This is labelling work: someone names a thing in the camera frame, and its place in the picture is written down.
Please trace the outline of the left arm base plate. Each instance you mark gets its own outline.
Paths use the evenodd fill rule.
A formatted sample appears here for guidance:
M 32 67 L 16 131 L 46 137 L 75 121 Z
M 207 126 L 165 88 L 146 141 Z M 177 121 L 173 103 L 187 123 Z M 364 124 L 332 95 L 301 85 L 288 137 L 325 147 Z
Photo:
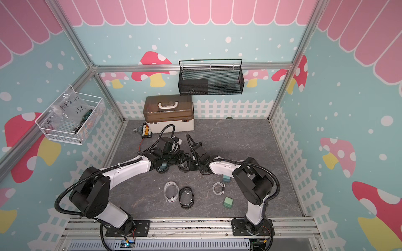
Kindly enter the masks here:
M 106 237 L 147 237 L 150 220 L 130 220 L 120 228 L 106 228 Z

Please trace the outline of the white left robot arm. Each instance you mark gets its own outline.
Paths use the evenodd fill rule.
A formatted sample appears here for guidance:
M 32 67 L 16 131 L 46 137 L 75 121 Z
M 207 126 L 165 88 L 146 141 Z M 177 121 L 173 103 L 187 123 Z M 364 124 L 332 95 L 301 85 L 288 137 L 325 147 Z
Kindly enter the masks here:
M 87 168 L 79 181 L 63 191 L 54 203 L 62 214 L 95 219 L 103 226 L 128 235 L 135 228 L 132 216 L 113 205 L 109 200 L 110 190 L 137 175 L 152 170 L 167 170 L 170 165 L 184 162 L 182 141 L 173 136 L 161 137 L 146 151 L 135 158 L 109 168 Z

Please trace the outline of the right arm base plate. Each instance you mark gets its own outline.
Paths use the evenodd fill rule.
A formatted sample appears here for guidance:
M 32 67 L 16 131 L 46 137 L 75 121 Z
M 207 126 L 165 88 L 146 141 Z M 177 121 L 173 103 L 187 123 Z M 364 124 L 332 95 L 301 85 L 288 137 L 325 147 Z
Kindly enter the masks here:
M 273 222 L 264 218 L 262 221 L 254 225 L 248 219 L 232 219 L 231 221 L 233 236 L 262 236 L 271 237 L 275 235 Z

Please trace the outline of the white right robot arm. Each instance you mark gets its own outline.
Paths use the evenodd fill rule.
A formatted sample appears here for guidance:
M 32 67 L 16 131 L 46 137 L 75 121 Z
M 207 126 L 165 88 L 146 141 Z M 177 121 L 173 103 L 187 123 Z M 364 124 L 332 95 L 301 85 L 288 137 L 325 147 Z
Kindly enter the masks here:
M 253 158 L 243 161 L 229 160 L 208 154 L 201 143 L 190 143 L 189 147 L 191 159 L 200 172 L 226 175 L 236 181 L 248 201 L 245 221 L 253 227 L 262 225 L 268 202 L 280 193 L 278 178 Z

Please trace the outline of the teal charger cube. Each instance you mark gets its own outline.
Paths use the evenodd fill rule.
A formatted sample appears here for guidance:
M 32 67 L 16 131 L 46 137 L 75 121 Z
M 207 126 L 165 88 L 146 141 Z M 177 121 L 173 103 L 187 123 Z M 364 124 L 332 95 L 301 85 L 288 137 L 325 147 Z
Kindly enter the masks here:
M 230 183 L 230 181 L 231 181 L 231 178 L 229 176 L 226 176 L 226 175 L 223 176 L 224 183 Z

